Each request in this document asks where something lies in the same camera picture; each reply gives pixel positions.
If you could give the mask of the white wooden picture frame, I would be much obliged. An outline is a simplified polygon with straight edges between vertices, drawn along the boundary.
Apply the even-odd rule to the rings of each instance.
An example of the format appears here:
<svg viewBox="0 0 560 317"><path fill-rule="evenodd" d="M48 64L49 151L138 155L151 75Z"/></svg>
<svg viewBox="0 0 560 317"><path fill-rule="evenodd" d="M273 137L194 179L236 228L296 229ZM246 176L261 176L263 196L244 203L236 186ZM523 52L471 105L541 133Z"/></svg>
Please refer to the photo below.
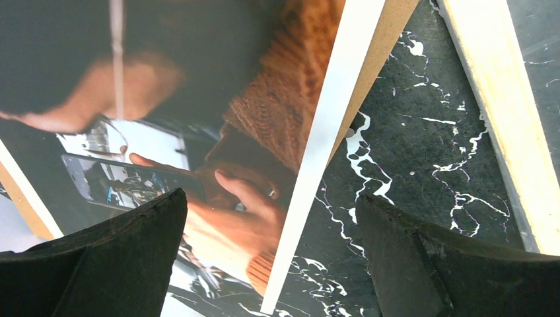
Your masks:
<svg viewBox="0 0 560 317"><path fill-rule="evenodd" d="M559 183L506 1L439 1L524 247L559 254Z"/></svg>

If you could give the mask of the printed photo with white border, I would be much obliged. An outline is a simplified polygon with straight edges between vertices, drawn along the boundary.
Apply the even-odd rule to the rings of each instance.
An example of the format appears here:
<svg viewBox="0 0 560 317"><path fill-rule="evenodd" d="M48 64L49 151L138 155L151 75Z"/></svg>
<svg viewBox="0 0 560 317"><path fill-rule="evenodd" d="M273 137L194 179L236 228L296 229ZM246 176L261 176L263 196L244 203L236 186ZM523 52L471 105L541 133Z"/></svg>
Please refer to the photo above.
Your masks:
<svg viewBox="0 0 560 317"><path fill-rule="evenodd" d="M168 303L249 316L292 258L383 1L2 1L1 161L56 236L176 188Z"/></svg>

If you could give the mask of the brown cardboard backing board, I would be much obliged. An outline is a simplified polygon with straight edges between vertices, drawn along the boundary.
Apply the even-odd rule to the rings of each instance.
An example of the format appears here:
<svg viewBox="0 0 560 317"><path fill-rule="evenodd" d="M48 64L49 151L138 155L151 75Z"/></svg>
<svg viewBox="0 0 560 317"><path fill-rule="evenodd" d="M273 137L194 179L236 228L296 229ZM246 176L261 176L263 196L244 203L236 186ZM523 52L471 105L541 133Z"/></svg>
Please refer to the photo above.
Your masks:
<svg viewBox="0 0 560 317"><path fill-rule="evenodd" d="M385 1L376 3L372 1L371 4L374 7L363 9L363 13L366 14L368 22L377 20L376 29L372 33L368 50L364 53L360 73L350 79L340 80L343 84L352 85L353 93L350 97L343 98L343 105L347 107L346 113L338 115L341 123L336 140L333 142L331 157L340 146L418 2ZM1 144L1 164L1 183L30 230L36 236L46 240L62 237L63 233L51 213L4 143Z"/></svg>

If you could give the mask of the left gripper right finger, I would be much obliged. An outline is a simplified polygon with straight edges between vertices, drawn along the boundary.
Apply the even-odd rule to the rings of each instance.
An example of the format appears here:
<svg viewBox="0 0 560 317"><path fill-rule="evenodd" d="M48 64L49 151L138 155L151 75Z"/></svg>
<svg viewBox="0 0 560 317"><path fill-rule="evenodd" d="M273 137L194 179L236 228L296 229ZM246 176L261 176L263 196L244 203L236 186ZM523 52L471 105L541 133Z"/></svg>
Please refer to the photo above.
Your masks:
<svg viewBox="0 0 560 317"><path fill-rule="evenodd" d="M470 238L357 200L357 223L383 316L558 316L559 258Z"/></svg>

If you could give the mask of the clear plastic sheet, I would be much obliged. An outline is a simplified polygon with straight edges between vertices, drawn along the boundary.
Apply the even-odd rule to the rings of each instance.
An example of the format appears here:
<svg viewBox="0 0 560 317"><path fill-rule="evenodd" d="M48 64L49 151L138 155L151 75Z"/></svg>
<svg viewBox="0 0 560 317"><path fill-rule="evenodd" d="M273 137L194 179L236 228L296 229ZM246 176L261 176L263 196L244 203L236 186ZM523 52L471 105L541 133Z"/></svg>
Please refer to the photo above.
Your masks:
<svg viewBox="0 0 560 317"><path fill-rule="evenodd" d="M510 0L508 7L559 174L559 0Z"/></svg>

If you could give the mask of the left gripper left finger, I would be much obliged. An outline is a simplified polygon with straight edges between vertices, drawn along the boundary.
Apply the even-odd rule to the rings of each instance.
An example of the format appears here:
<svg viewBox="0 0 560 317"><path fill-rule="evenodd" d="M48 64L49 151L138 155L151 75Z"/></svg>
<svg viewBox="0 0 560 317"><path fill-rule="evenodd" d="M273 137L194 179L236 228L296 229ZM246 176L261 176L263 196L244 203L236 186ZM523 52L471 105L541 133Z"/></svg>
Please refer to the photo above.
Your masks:
<svg viewBox="0 0 560 317"><path fill-rule="evenodd" d="M2 316L159 316L188 214L181 189L1 254Z"/></svg>

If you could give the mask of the black marble pattern mat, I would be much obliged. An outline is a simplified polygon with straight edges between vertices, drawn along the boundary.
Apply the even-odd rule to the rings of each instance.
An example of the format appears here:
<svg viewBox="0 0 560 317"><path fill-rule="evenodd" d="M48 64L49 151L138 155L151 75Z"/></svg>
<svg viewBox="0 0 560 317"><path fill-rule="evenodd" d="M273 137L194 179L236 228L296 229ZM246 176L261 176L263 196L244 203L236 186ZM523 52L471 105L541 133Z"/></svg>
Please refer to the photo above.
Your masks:
<svg viewBox="0 0 560 317"><path fill-rule="evenodd" d="M487 129L435 1L420 1L327 167L276 316L380 314L355 199L374 194L469 237L521 249Z"/></svg>

